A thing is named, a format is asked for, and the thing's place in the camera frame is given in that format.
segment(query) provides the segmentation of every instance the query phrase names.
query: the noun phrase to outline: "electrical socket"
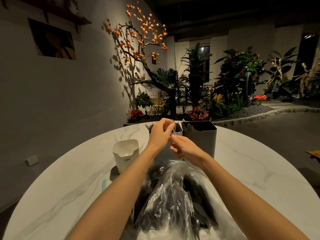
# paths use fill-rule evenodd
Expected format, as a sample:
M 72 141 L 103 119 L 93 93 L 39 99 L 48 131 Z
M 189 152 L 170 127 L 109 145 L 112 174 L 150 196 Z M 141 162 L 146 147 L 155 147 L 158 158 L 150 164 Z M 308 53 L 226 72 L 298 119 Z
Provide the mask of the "electrical socket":
M 32 166 L 32 165 L 36 164 L 37 162 L 39 162 L 37 155 L 33 155 L 33 156 L 28 157 L 26 159 L 26 163 L 28 164 L 28 166 Z

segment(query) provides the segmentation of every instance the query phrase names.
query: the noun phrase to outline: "black ceiling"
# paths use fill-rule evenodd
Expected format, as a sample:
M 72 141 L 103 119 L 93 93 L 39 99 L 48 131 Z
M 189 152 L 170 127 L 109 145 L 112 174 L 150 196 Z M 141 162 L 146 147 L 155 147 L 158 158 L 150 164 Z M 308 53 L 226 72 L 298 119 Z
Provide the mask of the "black ceiling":
M 205 36 L 208 26 L 211 26 L 209 32 L 213 29 L 215 33 L 223 33 L 248 22 L 256 24 L 267 20 L 277 26 L 320 22 L 319 4 L 315 0 L 145 1 L 176 40 Z

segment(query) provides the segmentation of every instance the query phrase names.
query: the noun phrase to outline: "white marble table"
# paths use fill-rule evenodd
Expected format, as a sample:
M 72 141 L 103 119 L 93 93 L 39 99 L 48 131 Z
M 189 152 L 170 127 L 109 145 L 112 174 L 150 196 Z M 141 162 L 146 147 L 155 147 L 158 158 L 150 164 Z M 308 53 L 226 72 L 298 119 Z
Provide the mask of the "white marble table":
M 320 239 L 320 200 L 305 178 L 262 143 L 217 128 L 215 159 L 310 239 Z M 144 124 L 131 125 L 94 137 L 60 157 L 26 191 L 3 239 L 64 239 L 101 193 L 102 181 L 111 183 L 113 144 L 137 139 L 142 150 L 148 138 Z

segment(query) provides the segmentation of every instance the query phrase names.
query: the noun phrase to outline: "gray floor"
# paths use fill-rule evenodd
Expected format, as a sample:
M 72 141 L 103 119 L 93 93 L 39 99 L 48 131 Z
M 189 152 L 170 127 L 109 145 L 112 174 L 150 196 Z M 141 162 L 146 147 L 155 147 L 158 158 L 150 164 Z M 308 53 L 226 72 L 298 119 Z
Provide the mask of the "gray floor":
M 305 152 L 320 150 L 320 113 L 282 113 L 227 128 L 275 150 L 297 168 L 320 195 L 320 163 Z M 15 206 L 0 212 L 0 239 Z

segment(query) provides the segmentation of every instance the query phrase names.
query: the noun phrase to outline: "person's left hand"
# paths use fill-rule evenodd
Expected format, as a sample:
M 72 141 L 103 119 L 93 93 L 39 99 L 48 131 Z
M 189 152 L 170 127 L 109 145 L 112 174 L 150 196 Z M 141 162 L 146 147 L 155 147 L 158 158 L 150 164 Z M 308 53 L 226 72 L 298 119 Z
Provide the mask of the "person's left hand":
M 167 145 L 170 139 L 170 133 L 175 123 L 172 120 L 162 118 L 151 129 L 148 146 L 153 150 L 160 152 Z

